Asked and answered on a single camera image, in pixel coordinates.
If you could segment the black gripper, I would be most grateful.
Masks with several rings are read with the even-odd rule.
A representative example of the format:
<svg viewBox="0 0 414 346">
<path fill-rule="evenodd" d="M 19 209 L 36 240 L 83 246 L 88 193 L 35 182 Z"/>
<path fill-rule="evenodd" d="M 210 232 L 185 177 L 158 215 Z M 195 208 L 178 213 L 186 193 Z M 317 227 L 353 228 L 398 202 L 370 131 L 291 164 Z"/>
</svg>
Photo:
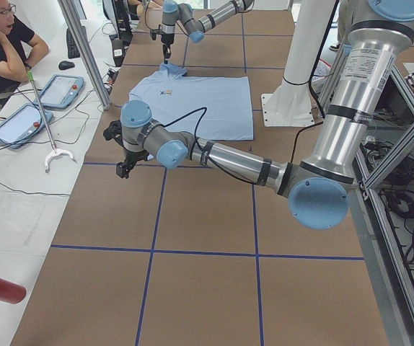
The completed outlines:
<svg viewBox="0 0 414 346">
<path fill-rule="evenodd" d="M 139 161 L 148 161 L 149 152 L 140 148 L 137 144 L 129 143 L 124 140 L 122 125 L 119 120 L 111 121 L 109 126 L 103 130 L 106 141 L 114 140 L 123 148 L 125 159 L 116 164 L 116 174 L 120 178 L 129 178 L 131 170 Z"/>
<path fill-rule="evenodd" d="M 160 24 L 157 29 L 150 29 L 150 35 L 152 40 L 156 40 L 157 35 L 161 36 L 164 60 L 169 60 L 172 55 L 171 45 L 175 39 L 175 27 Z"/>
</svg>

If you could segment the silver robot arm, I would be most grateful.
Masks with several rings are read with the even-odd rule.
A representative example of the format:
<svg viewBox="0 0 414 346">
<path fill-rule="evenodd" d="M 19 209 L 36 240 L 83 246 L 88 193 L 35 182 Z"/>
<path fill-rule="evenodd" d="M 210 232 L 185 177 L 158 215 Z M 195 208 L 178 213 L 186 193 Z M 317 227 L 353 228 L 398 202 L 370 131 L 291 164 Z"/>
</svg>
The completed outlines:
<svg viewBox="0 0 414 346">
<path fill-rule="evenodd" d="M 299 164 L 269 159 L 170 132 L 149 106 L 131 100 L 104 131 L 125 153 L 116 166 L 126 178 L 138 161 L 153 156 L 168 169 L 186 159 L 216 167 L 252 185 L 266 186 L 289 201 L 295 219 L 311 229 L 338 225 L 348 212 L 352 162 L 399 53 L 414 41 L 414 1 L 357 1 L 348 29 L 350 51 L 312 154 Z"/>
<path fill-rule="evenodd" d="M 171 58 L 171 45 L 175 41 L 175 26 L 177 24 L 182 25 L 186 35 L 194 43 L 199 43 L 209 30 L 236 14 L 251 10 L 254 3 L 254 1 L 247 0 L 228 1 L 200 19 L 195 19 L 193 9 L 189 4 L 163 1 L 162 21 L 157 28 L 150 29 L 152 40 L 156 40 L 157 35 L 161 38 L 163 63 L 168 64 Z"/>
</svg>

